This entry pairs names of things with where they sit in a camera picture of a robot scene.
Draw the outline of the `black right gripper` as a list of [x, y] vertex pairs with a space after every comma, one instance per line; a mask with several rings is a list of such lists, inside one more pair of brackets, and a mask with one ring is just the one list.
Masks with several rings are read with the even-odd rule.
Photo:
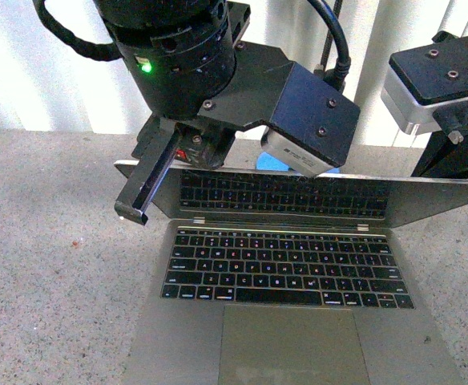
[[441, 128], [431, 134], [413, 177], [468, 177], [468, 101], [438, 108]]

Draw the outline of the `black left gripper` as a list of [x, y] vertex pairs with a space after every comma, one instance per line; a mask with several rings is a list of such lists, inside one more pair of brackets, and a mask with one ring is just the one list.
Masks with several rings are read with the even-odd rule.
[[232, 80], [251, 8], [234, 1], [97, 1], [95, 7], [151, 110], [131, 154], [138, 164], [115, 202], [119, 216], [145, 225], [175, 155], [197, 168], [224, 163], [235, 132], [198, 124], [196, 116]]

